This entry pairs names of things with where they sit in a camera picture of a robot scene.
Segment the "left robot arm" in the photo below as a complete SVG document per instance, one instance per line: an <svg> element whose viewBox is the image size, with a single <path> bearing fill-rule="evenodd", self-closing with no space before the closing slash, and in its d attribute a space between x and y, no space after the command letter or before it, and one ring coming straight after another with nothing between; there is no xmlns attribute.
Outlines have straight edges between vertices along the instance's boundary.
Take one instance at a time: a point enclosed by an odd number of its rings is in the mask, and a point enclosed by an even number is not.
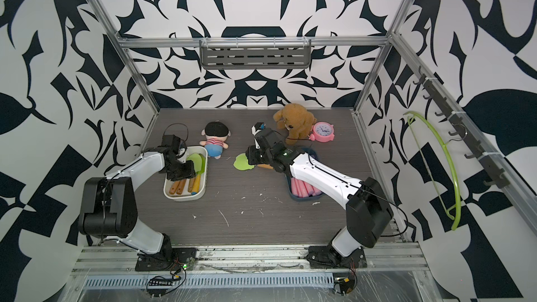
<svg viewBox="0 0 537 302"><path fill-rule="evenodd" d="M142 153L115 173L86 181L78 217L79 232L137 251L135 270L138 272L187 266L197 250L173 247L168 235L142 222L135 196L138 187L156 173L165 173L170 181L195 176L196 164L191 160L180 161L179 152L178 148L159 146Z"/></svg>

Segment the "purple shovel pink handle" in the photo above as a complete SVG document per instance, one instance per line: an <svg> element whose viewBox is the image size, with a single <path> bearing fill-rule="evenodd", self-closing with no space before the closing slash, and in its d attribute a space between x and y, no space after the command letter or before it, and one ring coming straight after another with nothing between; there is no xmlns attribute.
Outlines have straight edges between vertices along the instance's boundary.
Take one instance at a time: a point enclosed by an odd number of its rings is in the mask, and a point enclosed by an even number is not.
<svg viewBox="0 0 537 302"><path fill-rule="evenodd" d="M308 190L309 195L312 197L320 196L322 194L322 192L319 189L317 189L316 187L313 187L312 185L307 184L306 188Z"/></svg>
<svg viewBox="0 0 537 302"><path fill-rule="evenodd" d="M298 180L297 183L298 183L298 186L300 187L300 190L302 191L302 198L311 197L306 188L306 185L308 183L305 183L302 180Z"/></svg>
<svg viewBox="0 0 537 302"><path fill-rule="evenodd" d="M300 190L295 178L291 178L291 192L294 197L302 197L302 191Z"/></svg>

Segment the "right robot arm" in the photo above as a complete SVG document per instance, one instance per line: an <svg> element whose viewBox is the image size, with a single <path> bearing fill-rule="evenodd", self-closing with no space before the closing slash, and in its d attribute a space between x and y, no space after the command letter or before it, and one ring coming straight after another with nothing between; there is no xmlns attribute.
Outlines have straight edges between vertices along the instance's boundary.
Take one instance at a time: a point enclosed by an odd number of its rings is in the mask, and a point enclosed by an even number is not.
<svg viewBox="0 0 537 302"><path fill-rule="evenodd" d="M377 180L360 180L325 166L301 148L291 148L280 134L259 122L252 127L255 144L246 151L250 165L268 164L278 173L320 190L345 209L344 228L327 246L311 246L306 256L312 266L347 267L354 254L363 257L392 221L391 202Z"/></svg>

